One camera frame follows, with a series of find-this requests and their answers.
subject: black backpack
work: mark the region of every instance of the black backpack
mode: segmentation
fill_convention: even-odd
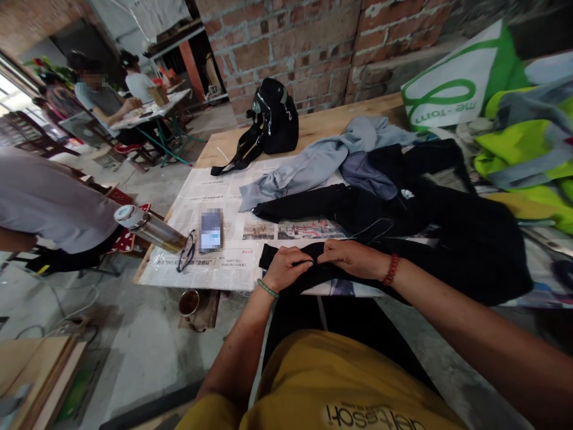
[[[275,154],[297,147],[297,110],[285,86],[276,79],[263,80],[247,111],[247,118],[252,118],[252,126],[239,138],[237,153],[226,166],[212,167],[211,175],[244,169],[263,151]]]

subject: green and white bag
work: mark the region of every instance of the green and white bag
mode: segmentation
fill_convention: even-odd
[[[476,119],[498,91],[529,86],[512,37],[497,21],[401,86],[413,131]]]

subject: concrete floor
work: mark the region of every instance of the concrete floor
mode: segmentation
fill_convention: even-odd
[[[229,105],[213,111],[193,120],[194,133],[206,137],[215,128],[221,131],[224,128],[221,115],[230,117],[232,121],[227,124],[233,127],[235,118]],[[202,148],[203,144],[194,143],[186,159],[196,160]],[[81,157],[73,161],[82,164]],[[116,172],[103,171],[92,164],[84,163],[82,167],[98,182],[119,182],[122,191],[137,195],[137,202],[153,202],[159,213],[167,212],[190,171],[181,163],[163,169],[155,167],[146,174],[134,173],[127,163]],[[94,297],[92,286],[97,286],[97,300],[82,313],[92,317],[100,327],[92,348],[109,348],[110,353],[82,429],[96,429],[114,416],[201,380],[245,304],[246,298],[239,294],[222,298],[217,326],[206,333],[177,328],[177,299],[183,290],[134,285],[131,280],[139,263],[118,256],[115,264],[121,270],[120,278],[89,274],[77,280],[76,274],[55,274],[38,281],[13,266],[0,275],[0,316],[10,317],[0,330],[0,340],[12,339],[30,325],[40,324],[48,329],[60,320],[56,300],[46,282],[55,287],[67,314],[89,304]],[[469,427],[529,428],[415,309],[389,298],[378,302],[404,335],[446,402]],[[547,330],[538,328],[539,315],[535,312],[524,309],[500,312],[532,333],[549,336]],[[24,336],[35,337],[37,333],[31,330]]]

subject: backpack strap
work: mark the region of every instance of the backpack strap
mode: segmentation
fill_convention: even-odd
[[[243,170],[263,153],[263,145],[260,143],[262,129],[262,115],[257,115],[257,120],[253,119],[253,124],[249,130],[239,138],[237,153],[226,166],[211,167],[212,176],[220,176],[233,170]]]

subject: person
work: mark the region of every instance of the person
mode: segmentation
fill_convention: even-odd
[[[119,55],[119,61],[127,73],[125,85],[127,85],[131,95],[140,99],[143,104],[151,103],[153,97],[147,92],[147,89],[155,88],[156,85],[149,76],[141,72],[139,57],[122,50]]]
[[[88,187],[81,172],[17,148],[0,148],[0,250],[32,250],[37,236],[55,242],[27,264],[35,272],[97,266],[124,228],[119,204]]]
[[[146,133],[155,140],[155,130],[159,124],[165,141],[169,142],[172,139],[172,134],[162,121],[147,121],[135,128],[121,131],[111,129],[111,126],[119,122],[128,112],[140,108],[142,103],[137,98],[126,100],[114,91],[104,80],[103,76],[99,74],[98,71],[101,68],[99,61],[89,59],[83,53],[72,51],[67,55],[67,65],[78,76],[78,82],[75,85],[75,93],[78,100],[88,111],[95,115],[109,134],[125,146],[142,145],[145,142],[149,142],[159,154],[165,155],[165,150],[161,145],[144,134]]]
[[[247,411],[274,296],[314,264],[382,281],[394,261],[354,241],[327,240],[316,263],[281,247],[177,430],[466,428],[374,299],[323,297],[319,331],[302,330],[322,328],[315,297],[281,296]],[[534,427],[573,428],[570,357],[406,259],[392,271],[396,292]]]
[[[32,103],[40,108],[42,116],[50,127],[57,130],[63,136],[69,136],[69,133],[59,126],[58,123],[61,121],[61,118],[52,110],[48,100],[43,97],[34,97]]]
[[[52,72],[42,73],[40,79],[45,84],[45,94],[40,93],[48,100],[60,120],[71,118],[84,111],[76,96],[67,87],[66,81]]]

